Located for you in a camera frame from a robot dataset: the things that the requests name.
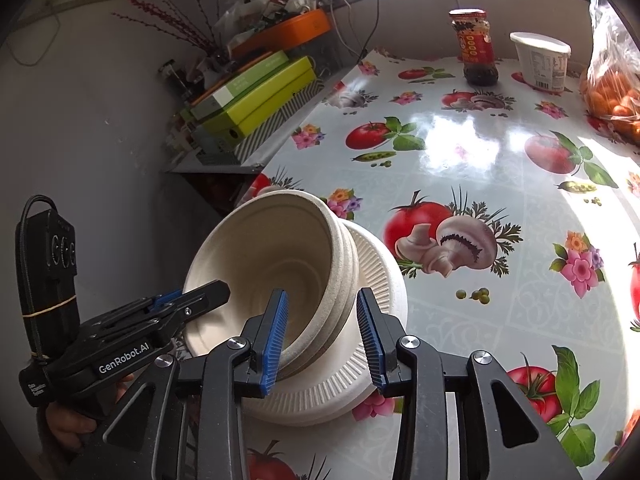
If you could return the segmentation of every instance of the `blue gripper pad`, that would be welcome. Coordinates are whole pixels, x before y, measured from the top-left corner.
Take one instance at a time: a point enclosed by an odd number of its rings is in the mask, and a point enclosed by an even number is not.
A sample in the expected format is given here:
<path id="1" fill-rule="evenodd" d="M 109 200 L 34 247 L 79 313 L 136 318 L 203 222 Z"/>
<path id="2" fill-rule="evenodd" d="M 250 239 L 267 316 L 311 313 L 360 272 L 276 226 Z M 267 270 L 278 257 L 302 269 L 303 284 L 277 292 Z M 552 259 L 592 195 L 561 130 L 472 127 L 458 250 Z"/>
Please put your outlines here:
<path id="1" fill-rule="evenodd" d="M 281 288 L 276 288 L 271 293 L 271 298 L 267 306 L 267 310 L 262 315 L 262 323 L 258 336 L 253 346 L 255 358 L 259 364 L 262 364 L 262 375 L 260 377 L 260 391 L 263 396 L 267 396 L 276 382 L 278 374 L 278 363 L 280 362 L 280 353 L 282 352 L 282 344 L 284 342 L 284 333 L 287 329 L 287 320 L 289 319 L 289 297 Z M 262 344 L 261 332 L 269 329 L 266 341 Z"/>
<path id="2" fill-rule="evenodd" d="M 363 290 L 360 290 L 357 296 L 356 312 L 358 314 L 360 335 L 362 336 L 362 343 L 367 355 L 367 363 L 369 364 L 371 382 L 375 387 L 383 388 L 386 385 L 385 355 L 371 316 L 369 302 Z"/>
<path id="3" fill-rule="evenodd" d="M 164 296 L 161 296 L 157 300 L 154 301 L 153 306 L 149 309 L 150 312 L 155 312 L 160 310 L 165 304 L 177 300 L 182 295 L 182 291 L 180 289 L 174 290 L 173 292 L 169 292 Z"/>

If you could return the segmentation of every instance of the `striped box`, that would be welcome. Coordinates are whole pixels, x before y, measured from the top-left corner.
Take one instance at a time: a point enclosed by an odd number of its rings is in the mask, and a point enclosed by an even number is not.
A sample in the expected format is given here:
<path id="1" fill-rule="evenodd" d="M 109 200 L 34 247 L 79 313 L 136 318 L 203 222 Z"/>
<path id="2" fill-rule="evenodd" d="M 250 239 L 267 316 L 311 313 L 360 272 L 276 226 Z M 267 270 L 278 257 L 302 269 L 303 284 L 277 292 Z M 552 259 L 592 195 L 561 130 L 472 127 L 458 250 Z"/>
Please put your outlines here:
<path id="1" fill-rule="evenodd" d="M 229 153 L 198 153 L 198 160 L 205 166 L 222 166 L 228 164 L 242 164 L 249 156 L 257 150 L 265 140 L 281 127 L 300 108 L 308 103 L 311 98 L 318 94 L 324 84 L 319 79 L 313 80 L 301 91 L 293 94 L 271 117 L 265 120 L 250 136 L 238 144 L 233 152 Z"/>

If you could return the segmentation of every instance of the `glass jar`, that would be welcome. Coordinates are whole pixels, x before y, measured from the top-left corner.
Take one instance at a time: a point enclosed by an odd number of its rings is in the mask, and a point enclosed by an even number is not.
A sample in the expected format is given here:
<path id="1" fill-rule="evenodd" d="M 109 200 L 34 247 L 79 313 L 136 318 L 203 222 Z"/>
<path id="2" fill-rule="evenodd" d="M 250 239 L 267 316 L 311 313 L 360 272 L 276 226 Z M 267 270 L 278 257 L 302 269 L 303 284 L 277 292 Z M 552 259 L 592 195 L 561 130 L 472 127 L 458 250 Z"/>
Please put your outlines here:
<path id="1" fill-rule="evenodd" d="M 498 82 L 498 69 L 495 67 L 486 12 L 481 9 L 456 9 L 449 16 L 462 49 L 466 80 L 473 86 L 495 85 Z"/>

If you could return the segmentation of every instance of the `cardboard box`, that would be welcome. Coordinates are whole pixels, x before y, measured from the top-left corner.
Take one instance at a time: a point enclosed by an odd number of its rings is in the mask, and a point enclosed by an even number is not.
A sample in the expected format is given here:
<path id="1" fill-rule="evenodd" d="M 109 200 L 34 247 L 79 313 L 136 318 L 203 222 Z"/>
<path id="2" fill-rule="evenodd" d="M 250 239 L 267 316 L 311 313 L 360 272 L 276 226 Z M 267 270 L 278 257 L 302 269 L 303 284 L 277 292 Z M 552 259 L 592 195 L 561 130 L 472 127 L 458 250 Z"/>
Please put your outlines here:
<path id="1" fill-rule="evenodd" d="M 199 102 L 191 109 L 191 113 L 196 119 L 202 120 L 222 110 L 234 99 L 250 90 L 256 83 L 259 83 L 261 79 L 281 68 L 287 61 L 289 61 L 289 58 L 283 51 L 271 54 L 271 56 L 245 70 Z"/>
<path id="2" fill-rule="evenodd" d="M 239 121 L 238 124 L 232 124 L 229 127 L 213 132 L 211 135 L 216 139 L 217 145 L 223 152 L 233 151 L 238 144 L 286 104 L 296 92 L 301 91 L 315 79 L 316 74 L 313 69 L 309 68 L 309 70 L 306 70 L 302 75 L 267 99 L 242 121 Z"/>
<path id="3" fill-rule="evenodd" d="M 260 148 L 272 134 L 274 134 L 287 120 L 289 120 L 300 108 L 306 105 L 311 99 L 322 91 L 324 84 L 319 79 L 314 79 L 301 91 L 295 92 L 291 99 L 284 103 L 276 113 L 270 116 L 251 135 L 245 137 L 232 152 L 220 153 L 220 147 L 216 143 L 211 151 L 204 147 L 196 157 L 205 166 L 219 166 L 228 164 L 244 164 L 244 162 Z"/>
<path id="4" fill-rule="evenodd" d="M 289 63 L 228 107 L 203 121 L 202 126 L 212 134 L 235 128 L 264 102 L 309 70 L 313 73 L 308 57 Z"/>

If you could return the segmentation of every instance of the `glossy table surface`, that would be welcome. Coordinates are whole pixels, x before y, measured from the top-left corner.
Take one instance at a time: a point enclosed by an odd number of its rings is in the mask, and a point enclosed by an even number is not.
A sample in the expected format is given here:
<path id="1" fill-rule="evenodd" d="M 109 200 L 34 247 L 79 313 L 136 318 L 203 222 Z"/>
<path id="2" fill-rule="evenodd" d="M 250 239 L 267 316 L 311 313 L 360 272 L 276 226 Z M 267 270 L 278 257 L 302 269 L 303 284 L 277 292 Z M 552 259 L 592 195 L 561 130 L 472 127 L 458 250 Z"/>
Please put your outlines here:
<path id="1" fill-rule="evenodd" d="M 444 352 L 491 352 L 594 479 L 640 399 L 629 266 L 640 153 L 586 116 L 576 78 L 550 95 L 522 81 L 517 60 L 498 70 L 481 90 L 455 58 L 372 52 L 256 186 L 323 197 L 385 242 L 404 272 L 407 332 Z M 252 479 L 391 478 L 400 415 L 380 402 L 310 428 L 246 420 L 247 447 L 278 440 L 267 455 L 282 453 L 254 463 Z M 450 428 L 452 450 L 456 438 Z"/>

